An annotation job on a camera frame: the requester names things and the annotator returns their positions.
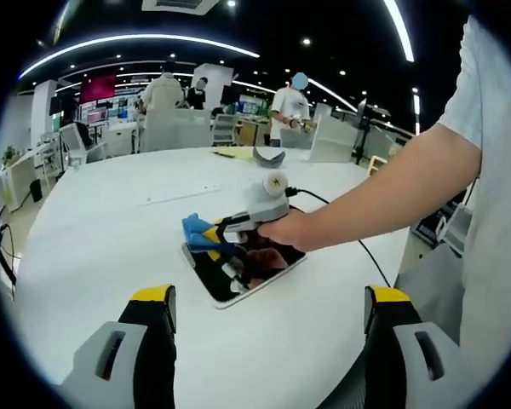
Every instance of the computer screen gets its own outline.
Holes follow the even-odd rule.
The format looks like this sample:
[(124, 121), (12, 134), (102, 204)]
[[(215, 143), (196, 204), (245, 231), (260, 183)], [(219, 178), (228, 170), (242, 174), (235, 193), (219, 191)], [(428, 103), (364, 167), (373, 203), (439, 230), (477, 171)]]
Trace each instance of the computer screen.
[(112, 98), (115, 92), (116, 76), (106, 75), (105, 77), (91, 78), (82, 84), (79, 95), (79, 103), (103, 100)]

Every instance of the hand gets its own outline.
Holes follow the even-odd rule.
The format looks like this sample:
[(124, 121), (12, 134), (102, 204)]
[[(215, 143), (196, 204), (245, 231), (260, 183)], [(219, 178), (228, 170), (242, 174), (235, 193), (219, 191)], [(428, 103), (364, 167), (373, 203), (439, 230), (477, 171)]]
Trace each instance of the hand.
[(262, 224), (257, 232), (262, 237), (279, 243), (280, 245), (292, 245), (298, 251), (306, 252), (307, 236), (310, 234), (310, 215), (296, 209), (276, 222)]

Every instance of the ceiling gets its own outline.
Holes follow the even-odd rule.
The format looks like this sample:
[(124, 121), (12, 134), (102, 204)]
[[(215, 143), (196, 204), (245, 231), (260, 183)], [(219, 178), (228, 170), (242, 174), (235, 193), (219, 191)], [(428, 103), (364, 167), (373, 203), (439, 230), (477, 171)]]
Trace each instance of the ceiling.
[[(354, 105), (366, 90), (370, 102), (386, 108), (391, 122), (414, 129), (412, 87), (420, 90), (422, 127), (431, 126), (452, 95), (460, 68), (459, 44), (467, 13), (446, 0), (396, 0), (411, 39), (415, 62), (405, 60), (399, 36), (384, 0), (343, 0), (320, 3), (298, 0), (237, 0), (229, 8), (221, 0), (206, 15), (141, 11), (142, 0), (71, 0), (71, 18), (65, 18), (60, 38), (54, 30), (40, 38), (24, 68), (45, 55), (76, 43), (120, 34), (164, 33), (205, 38), (255, 52), (242, 55), (207, 44), (178, 40), (137, 39), (92, 45), (64, 54), (36, 68), (20, 80), (19, 90), (50, 78), (109, 65), (88, 75), (117, 72), (158, 72), (159, 62), (175, 59), (192, 64), (225, 61), (238, 80), (269, 89), (284, 86), (291, 73), (305, 72)], [(310, 46), (301, 40), (309, 37)], [(192, 72), (193, 65), (177, 66)], [(83, 80), (79, 73), (66, 78)], [(309, 86), (307, 98), (346, 108), (322, 90)]]

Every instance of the white t-shirt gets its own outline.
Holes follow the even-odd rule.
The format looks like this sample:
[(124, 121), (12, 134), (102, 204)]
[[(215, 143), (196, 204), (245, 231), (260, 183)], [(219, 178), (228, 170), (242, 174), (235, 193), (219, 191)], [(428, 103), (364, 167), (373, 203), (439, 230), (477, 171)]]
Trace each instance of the white t-shirt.
[(460, 347), (486, 383), (511, 349), (511, 63), (473, 17), (460, 56), (456, 93), (439, 122), (482, 151), (464, 251)]
[(150, 82), (141, 98), (148, 109), (174, 109), (177, 102), (183, 101), (184, 93), (177, 79), (163, 74)]
[[(305, 98), (301, 91), (290, 87), (279, 89), (276, 92), (271, 111), (278, 111), (287, 118), (310, 119), (307, 98)], [(280, 131), (288, 130), (290, 126), (274, 118), (272, 121), (271, 139), (278, 139), (280, 141)]]

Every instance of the black cable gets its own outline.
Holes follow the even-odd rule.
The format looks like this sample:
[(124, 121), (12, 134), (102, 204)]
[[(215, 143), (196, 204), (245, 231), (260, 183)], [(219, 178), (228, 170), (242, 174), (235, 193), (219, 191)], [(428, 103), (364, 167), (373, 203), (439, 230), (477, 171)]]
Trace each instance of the black cable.
[[(295, 196), (297, 195), (298, 193), (306, 193), (324, 203), (326, 203), (327, 205), (330, 203), (328, 200), (324, 199), (324, 198), (321, 198), (320, 196), (318, 196), (316, 193), (312, 193), (308, 190), (305, 190), (305, 189), (297, 189), (296, 187), (287, 187), (286, 188), (286, 196), (289, 198), (291, 196)], [(384, 282), (386, 283), (386, 285), (388, 287), (392, 287), (390, 285), (390, 283), (388, 283), (388, 280), (386, 279), (386, 276), (384, 275), (384, 273), (382, 272), (382, 269), (381, 269), (381, 266), (378, 265), (378, 262), (376, 262), (375, 258), (373, 257), (373, 254), (370, 252), (370, 250), (367, 248), (367, 246), (364, 244), (363, 241), (361, 240), (358, 240), (358, 243), (361, 244), (361, 246), (364, 248), (365, 251), (367, 251), (367, 254), (369, 254), (369, 257), (371, 257), (371, 260), (375, 263), (375, 266), (376, 266), (376, 269), (378, 270), (378, 272), (381, 274), (382, 276), (382, 279), (384, 279)]]
[(11, 279), (11, 297), (13, 299), (15, 299), (14, 287), (17, 282), (17, 278), (15, 276), (15, 270), (14, 270), (14, 257), (17, 257), (17, 256), (14, 256), (14, 254), (15, 254), (14, 234), (11, 231), (11, 227), (8, 225), (8, 223), (5, 223), (4, 225), (2, 225), (2, 227), (0, 228), (0, 232), (3, 232), (6, 228), (9, 230), (9, 243), (11, 244), (11, 254), (9, 254), (1, 245), (0, 245), (0, 250), (2, 250), (8, 256), (11, 256), (11, 274), (14, 277), (14, 279), (11, 279), (11, 277), (10, 277), (10, 279)]

